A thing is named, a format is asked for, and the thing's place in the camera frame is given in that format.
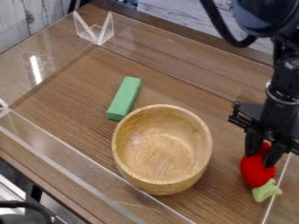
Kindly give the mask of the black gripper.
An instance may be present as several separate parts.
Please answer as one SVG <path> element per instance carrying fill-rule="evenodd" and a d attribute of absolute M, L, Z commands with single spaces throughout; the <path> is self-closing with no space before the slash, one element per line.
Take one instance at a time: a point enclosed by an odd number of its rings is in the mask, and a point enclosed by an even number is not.
<path fill-rule="evenodd" d="M 264 140 L 268 144 L 263 165 L 271 168 L 284 154 L 299 155 L 299 99 L 266 84 L 263 104 L 236 101 L 228 121 L 246 134 L 246 155 L 254 156 Z"/>

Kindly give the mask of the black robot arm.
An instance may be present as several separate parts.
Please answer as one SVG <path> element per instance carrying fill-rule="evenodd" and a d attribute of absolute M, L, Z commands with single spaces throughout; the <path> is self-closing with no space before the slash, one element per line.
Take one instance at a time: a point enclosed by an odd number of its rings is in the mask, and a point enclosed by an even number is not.
<path fill-rule="evenodd" d="M 266 84 L 262 104 L 236 101 L 228 120 L 244 129 L 246 155 L 254 156 L 267 140 L 270 150 L 263 166 L 272 167 L 280 157 L 299 155 L 299 0 L 231 0 L 238 25 L 247 33 L 235 39 L 214 0 L 200 0 L 223 39 L 246 48 L 259 38 L 274 43 L 274 76 Z"/>

